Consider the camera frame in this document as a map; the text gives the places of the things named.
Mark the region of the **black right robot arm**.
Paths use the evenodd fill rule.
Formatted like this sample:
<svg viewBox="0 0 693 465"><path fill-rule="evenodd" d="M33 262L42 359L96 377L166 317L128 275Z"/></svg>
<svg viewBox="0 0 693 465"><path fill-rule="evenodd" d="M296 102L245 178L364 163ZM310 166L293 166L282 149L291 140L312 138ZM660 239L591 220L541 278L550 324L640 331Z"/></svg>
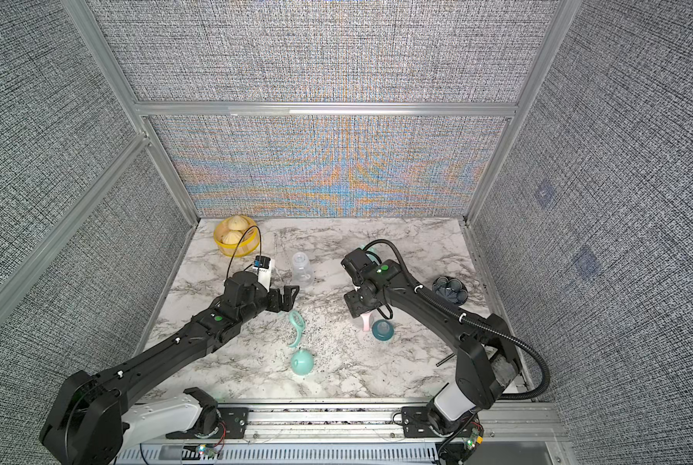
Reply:
<svg viewBox="0 0 693 465"><path fill-rule="evenodd" d="M503 319L462 310L425 287L402 263L376 263L361 249L348 253L342 267L355 286L344 295L352 316L396 307L452 349L454 378L427 406L428 422L439 434L447 435L470 415L490 409L520 375L522 362Z"/></svg>

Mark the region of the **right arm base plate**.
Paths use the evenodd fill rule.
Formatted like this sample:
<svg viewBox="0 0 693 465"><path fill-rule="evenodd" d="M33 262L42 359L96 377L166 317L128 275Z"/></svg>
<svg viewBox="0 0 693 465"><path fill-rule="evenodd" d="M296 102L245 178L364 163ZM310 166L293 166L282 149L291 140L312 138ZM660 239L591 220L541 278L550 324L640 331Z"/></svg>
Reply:
<svg viewBox="0 0 693 465"><path fill-rule="evenodd" d="M475 408L458 420L445 420L434 408L404 406L394 414L393 420L408 439L437 439L438 453L443 453L455 442L462 442L467 450L474 451L484 441L485 428Z"/></svg>

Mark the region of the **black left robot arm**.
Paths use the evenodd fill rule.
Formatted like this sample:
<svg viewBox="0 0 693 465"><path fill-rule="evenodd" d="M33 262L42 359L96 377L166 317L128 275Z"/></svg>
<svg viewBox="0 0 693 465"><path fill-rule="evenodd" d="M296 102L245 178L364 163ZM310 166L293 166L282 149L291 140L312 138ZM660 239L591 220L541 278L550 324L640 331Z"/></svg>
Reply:
<svg viewBox="0 0 693 465"><path fill-rule="evenodd" d="M179 331L151 349L96 374L65 379L40 431L40 443L62 464L108 464L131 427L122 419L146 393L187 365L220 350L264 311L293 309L300 287L265 288L255 273L239 271L224 293Z"/></svg>

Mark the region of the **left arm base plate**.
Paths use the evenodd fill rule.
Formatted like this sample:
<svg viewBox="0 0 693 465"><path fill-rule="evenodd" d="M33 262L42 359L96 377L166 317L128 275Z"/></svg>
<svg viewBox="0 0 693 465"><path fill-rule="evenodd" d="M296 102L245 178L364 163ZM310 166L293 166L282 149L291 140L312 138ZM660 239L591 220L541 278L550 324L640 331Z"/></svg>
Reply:
<svg viewBox="0 0 693 465"><path fill-rule="evenodd" d="M246 407L218 407L216 412L205 409L200 419L187 431L166 434L166 439L218 440L243 439L249 422Z"/></svg>

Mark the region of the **clear bottle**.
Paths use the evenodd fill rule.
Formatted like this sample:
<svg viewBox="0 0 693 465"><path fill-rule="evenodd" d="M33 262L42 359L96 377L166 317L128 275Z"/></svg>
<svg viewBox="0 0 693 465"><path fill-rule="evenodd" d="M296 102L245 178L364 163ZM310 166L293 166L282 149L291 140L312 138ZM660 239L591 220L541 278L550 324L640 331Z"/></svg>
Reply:
<svg viewBox="0 0 693 465"><path fill-rule="evenodd" d="M306 253L296 252L291 259L292 284L301 288L311 287L315 277L311 268L311 261Z"/></svg>

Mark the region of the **teal nipple collar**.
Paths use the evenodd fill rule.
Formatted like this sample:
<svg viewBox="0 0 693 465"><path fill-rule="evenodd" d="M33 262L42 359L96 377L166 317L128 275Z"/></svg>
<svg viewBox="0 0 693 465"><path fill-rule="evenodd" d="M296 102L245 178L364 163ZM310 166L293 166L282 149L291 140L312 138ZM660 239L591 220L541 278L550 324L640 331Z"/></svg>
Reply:
<svg viewBox="0 0 693 465"><path fill-rule="evenodd" d="M395 329L390 321L378 320L371 326L371 333L375 339L385 342L393 338Z"/></svg>

